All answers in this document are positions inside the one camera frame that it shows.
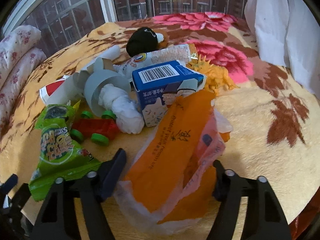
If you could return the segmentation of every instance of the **red toy car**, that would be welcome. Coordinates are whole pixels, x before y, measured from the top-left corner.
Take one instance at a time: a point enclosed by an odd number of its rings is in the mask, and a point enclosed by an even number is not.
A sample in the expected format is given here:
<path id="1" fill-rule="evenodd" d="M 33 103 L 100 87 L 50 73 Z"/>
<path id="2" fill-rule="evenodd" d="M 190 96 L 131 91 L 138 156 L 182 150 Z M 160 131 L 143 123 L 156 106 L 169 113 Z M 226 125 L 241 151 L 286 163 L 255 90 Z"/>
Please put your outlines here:
<path id="1" fill-rule="evenodd" d="M 120 132 L 113 118 L 116 116 L 111 112 L 102 115 L 103 119 L 88 119 L 92 115 L 88 115 L 85 111 L 78 121 L 74 122 L 70 135 L 77 142 L 81 143 L 85 138 L 91 137 L 91 141 L 99 145 L 108 145 L 109 140 L 113 140 Z"/>

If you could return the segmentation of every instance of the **yellow blanket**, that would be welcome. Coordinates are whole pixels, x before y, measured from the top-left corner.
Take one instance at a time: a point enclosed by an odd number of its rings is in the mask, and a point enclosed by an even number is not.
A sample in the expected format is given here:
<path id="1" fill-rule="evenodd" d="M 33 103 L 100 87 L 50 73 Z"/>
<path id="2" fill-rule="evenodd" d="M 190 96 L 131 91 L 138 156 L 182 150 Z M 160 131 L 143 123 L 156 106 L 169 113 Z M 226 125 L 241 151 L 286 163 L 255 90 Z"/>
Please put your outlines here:
<path id="1" fill-rule="evenodd" d="M 320 107 L 315 97 L 297 84 L 286 69 L 259 59 L 256 41 L 245 22 L 226 18 L 223 23 L 217 23 L 212 20 L 214 18 L 204 19 L 208 16 L 205 14 L 191 16 L 196 19 L 178 15 L 173 19 L 155 17 L 107 23 L 42 63 L 22 90 L 0 142 L 1 182 L 15 173 L 20 186 L 29 181 L 36 168 L 40 131 L 33 127 L 44 108 L 39 89 L 65 74 L 79 71 L 100 52 L 115 44 L 123 49 L 114 63 L 124 62 L 129 58 L 124 48 L 130 35 L 139 27 L 148 26 L 167 31 L 170 46 L 193 42 L 199 53 L 207 55 L 213 64 L 228 68 L 240 89 L 220 91 L 215 103 L 234 127 L 220 161 L 225 168 L 235 170 L 242 177 L 266 176 L 290 223 L 320 185 Z M 190 21 L 202 24 L 190 24 Z M 222 27 L 214 29 L 214 23 Z M 138 135 L 121 134 L 108 147 L 97 146 L 90 140 L 83 145 L 101 161 L 111 159 L 122 147 L 130 163 L 152 130 L 144 128 Z M 82 237 L 88 239 L 78 200 L 76 206 Z M 126 221 L 113 198 L 102 206 L 117 240 L 200 240 L 208 236 L 219 203 L 212 199 L 205 217 L 193 228 L 175 236 L 149 236 L 139 232 Z M 23 212 L 34 222 L 40 207 L 41 203 L 30 199 Z M 244 217 L 245 199 L 234 239 L 240 239 Z"/>

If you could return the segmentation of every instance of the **blue box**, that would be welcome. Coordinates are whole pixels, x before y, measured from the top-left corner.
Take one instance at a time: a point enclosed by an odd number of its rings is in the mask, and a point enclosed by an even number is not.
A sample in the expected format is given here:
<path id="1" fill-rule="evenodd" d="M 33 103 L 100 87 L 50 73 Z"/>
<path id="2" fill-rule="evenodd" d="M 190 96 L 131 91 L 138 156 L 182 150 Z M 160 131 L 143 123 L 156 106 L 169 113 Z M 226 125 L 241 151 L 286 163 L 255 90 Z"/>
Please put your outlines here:
<path id="1" fill-rule="evenodd" d="M 147 127 L 157 125 L 177 96 L 186 97 L 203 87 L 205 76 L 178 61 L 140 68 L 132 81 Z"/>

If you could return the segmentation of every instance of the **green snack wrapper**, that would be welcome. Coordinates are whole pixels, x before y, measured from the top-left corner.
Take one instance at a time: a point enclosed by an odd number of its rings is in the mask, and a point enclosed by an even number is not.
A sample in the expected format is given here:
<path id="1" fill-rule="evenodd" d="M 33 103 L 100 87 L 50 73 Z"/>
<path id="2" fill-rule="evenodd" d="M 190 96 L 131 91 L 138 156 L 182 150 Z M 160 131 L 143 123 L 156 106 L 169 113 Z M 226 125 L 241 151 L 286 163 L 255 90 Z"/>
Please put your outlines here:
<path id="1" fill-rule="evenodd" d="M 35 201 L 43 200 L 53 182 L 82 178 L 101 165 L 86 149 L 70 137 L 75 116 L 72 106 L 48 105 L 40 114 L 35 129 L 41 132 L 40 161 L 29 182 Z"/>

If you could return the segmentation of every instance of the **white barcode label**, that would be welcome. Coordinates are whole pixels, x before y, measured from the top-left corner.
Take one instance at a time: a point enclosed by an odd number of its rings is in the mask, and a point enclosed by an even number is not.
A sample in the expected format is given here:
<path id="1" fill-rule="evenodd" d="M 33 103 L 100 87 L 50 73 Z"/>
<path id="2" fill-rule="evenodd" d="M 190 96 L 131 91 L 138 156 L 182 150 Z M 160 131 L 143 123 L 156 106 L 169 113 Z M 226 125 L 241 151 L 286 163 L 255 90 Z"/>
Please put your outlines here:
<path id="1" fill-rule="evenodd" d="M 179 73 L 169 64 L 159 67 L 149 68 L 139 72 L 142 83 L 148 83 L 167 77 L 179 76 Z"/>

